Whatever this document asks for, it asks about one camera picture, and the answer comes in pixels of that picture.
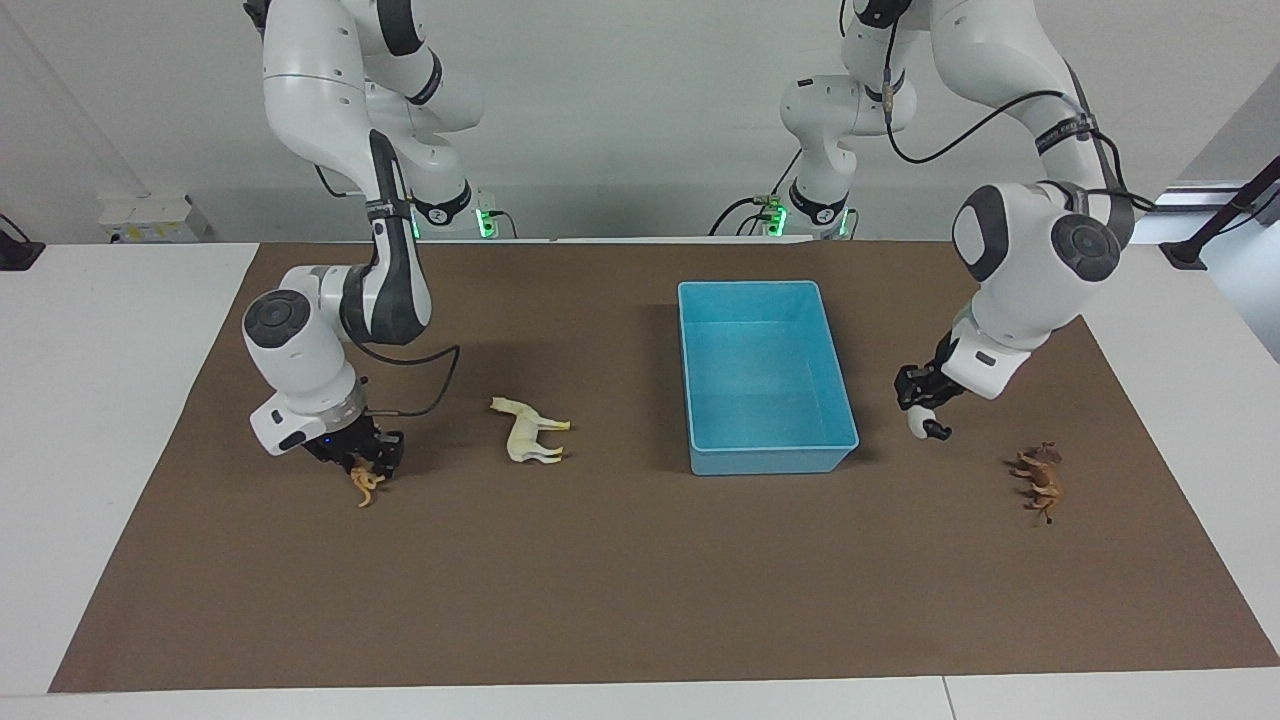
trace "white table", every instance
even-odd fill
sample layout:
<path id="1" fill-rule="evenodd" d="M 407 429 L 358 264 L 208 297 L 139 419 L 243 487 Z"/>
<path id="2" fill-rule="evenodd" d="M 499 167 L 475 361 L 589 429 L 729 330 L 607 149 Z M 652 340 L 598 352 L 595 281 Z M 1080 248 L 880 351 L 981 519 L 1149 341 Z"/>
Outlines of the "white table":
<path id="1" fill-rule="evenodd" d="M 44 696 L 255 250 L 54 246 L 0 274 L 0 719 L 1276 717 L 1280 669 Z M 1153 247 L 1085 319 L 1275 644 L 1280 365 Z"/>

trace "black stand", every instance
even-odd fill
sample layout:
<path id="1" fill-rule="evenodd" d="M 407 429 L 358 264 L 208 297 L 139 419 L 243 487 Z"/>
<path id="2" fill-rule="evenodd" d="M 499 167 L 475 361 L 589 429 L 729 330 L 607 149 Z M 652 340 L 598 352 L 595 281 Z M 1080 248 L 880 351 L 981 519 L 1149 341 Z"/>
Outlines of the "black stand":
<path id="1" fill-rule="evenodd" d="M 1169 263 L 1178 268 L 1179 270 L 1203 270 L 1204 263 L 1201 263 L 1199 254 L 1208 245 L 1208 241 L 1217 237 L 1222 228 L 1228 223 L 1234 220 L 1240 213 L 1249 209 L 1249 205 L 1254 200 L 1262 196 L 1275 182 L 1280 179 L 1280 155 L 1277 155 L 1271 163 L 1258 173 L 1258 177 L 1251 179 L 1248 184 L 1240 188 L 1240 192 L 1235 193 L 1235 197 L 1230 202 L 1222 206 L 1221 210 L 1213 214 L 1212 218 L 1204 223 L 1204 227 L 1196 231 L 1189 240 L 1183 242 L 1161 242 L 1160 250 L 1169 258 Z"/>
<path id="2" fill-rule="evenodd" d="M 18 242 L 0 231 L 0 270 L 26 270 L 44 251 L 44 242 Z"/>

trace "brown toy horse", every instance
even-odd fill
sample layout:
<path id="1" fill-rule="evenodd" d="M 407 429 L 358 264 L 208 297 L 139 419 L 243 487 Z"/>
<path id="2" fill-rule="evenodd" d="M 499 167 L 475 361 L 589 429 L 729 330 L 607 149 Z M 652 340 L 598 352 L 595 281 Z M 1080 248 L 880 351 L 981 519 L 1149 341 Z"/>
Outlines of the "brown toy horse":
<path id="1" fill-rule="evenodd" d="M 1050 525 L 1053 524 L 1053 518 L 1050 516 L 1048 511 L 1062 501 L 1062 486 L 1057 483 L 1057 470 L 1055 469 L 1055 465 L 1062 461 L 1062 455 L 1055 445 L 1042 442 L 1030 455 L 1019 452 L 1014 469 L 1009 471 L 1010 475 L 1027 478 L 1032 482 L 1030 489 L 1024 493 L 1032 501 L 1023 507 L 1037 510 L 1037 514 L 1043 515 L 1044 523 Z"/>

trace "green led light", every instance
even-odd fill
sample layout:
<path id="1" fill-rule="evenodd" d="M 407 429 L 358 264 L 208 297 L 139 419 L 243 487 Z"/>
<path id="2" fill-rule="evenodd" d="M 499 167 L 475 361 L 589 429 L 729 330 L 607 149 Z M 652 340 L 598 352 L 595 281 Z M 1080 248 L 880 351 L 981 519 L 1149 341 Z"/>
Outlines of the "green led light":
<path id="1" fill-rule="evenodd" d="M 413 196 L 408 195 L 404 200 L 408 202 L 408 229 L 413 232 L 413 240 L 421 240 L 422 231 L 417 228 L 417 209 L 413 208 Z"/>
<path id="2" fill-rule="evenodd" d="M 787 209 L 778 205 L 776 210 L 773 223 L 765 231 L 773 237 L 782 237 L 782 232 L 787 227 Z"/>
<path id="3" fill-rule="evenodd" d="M 476 208 L 476 222 L 480 223 L 480 237 L 489 238 L 498 234 L 498 228 L 489 222 L 489 213 Z"/>

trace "power outlet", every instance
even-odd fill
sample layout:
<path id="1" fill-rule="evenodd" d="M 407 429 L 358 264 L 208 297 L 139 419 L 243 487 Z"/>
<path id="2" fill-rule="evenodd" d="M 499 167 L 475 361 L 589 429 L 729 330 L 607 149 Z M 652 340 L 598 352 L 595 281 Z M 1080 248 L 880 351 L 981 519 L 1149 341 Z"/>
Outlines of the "power outlet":
<path id="1" fill-rule="evenodd" d="M 191 197 L 104 200 L 99 224 L 110 242 L 209 242 L 212 228 Z"/>

